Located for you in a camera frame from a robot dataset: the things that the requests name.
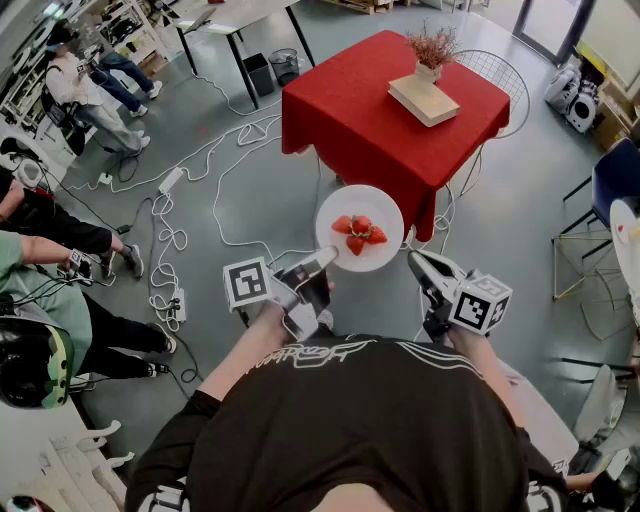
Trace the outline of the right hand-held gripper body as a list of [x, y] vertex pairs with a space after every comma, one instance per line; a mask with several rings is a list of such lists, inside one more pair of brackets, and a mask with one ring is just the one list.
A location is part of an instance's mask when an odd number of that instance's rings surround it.
[[436, 343], [443, 343], [452, 326], [488, 336], [503, 320], [513, 290], [486, 274], [435, 277], [426, 289], [431, 302], [423, 328]]

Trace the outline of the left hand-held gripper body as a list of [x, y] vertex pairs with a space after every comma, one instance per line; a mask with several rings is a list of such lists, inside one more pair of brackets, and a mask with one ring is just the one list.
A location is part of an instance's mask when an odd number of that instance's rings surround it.
[[329, 280], [327, 268], [306, 274], [299, 263], [276, 272], [268, 269], [262, 257], [225, 266], [229, 310], [245, 316], [247, 306], [271, 302], [284, 311], [282, 325], [293, 339], [309, 339], [319, 328], [319, 315], [330, 304]]

